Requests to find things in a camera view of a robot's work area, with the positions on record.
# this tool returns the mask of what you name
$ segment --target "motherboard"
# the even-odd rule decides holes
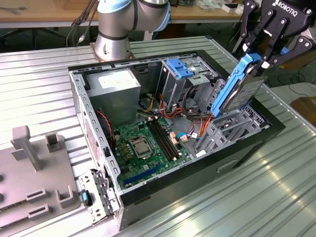
[[[121,187],[131,187],[191,161],[164,117],[118,127],[114,135]]]

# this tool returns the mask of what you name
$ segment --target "blue cable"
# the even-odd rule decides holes
[[[180,134],[177,136],[177,138],[180,138],[180,137],[182,137],[183,135],[187,135],[187,133],[186,133],[186,132],[182,132],[182,133],[180,133]]]

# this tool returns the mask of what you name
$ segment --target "yellow cable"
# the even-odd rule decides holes
[[[152,101],[151,101],[151,103],[150,103],[150,106],[149,106],[149,108],[148,109],[146,109],[146,110],[143,110],[145,113],[147,113],[147,112],[149,112],[150,110],[152,110],[152,108],[153,108],[153,104],[154,104],[154,99],[152,98]]]

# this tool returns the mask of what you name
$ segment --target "metal table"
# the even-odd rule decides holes
[[[204,49],[229,72],[236,60],[205,37],[134,42],[136,57]],[[96,62],[90,47],[0,54],[0,149],[27,124],[32,140],[58,131],[75,178],[94,164],[76,118],[67,67]],[[316,233],[315,128],[263,86],[257,99],[286,125],[249,162],[117,236],[311,236]],[[114,219],[91,227],[83,205],[19,233],[113,236]]]

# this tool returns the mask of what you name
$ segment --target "blue latch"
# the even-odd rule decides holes
[[[178,78],[180,79],[194,76],[194,73],[189,71],[186,65],[182,63],[178,58],[168,59],[167,64],[178,75]]]
[[[87,193],[83,193],[82,197],[83,197],[83,201],[87,201],[88,200]]]

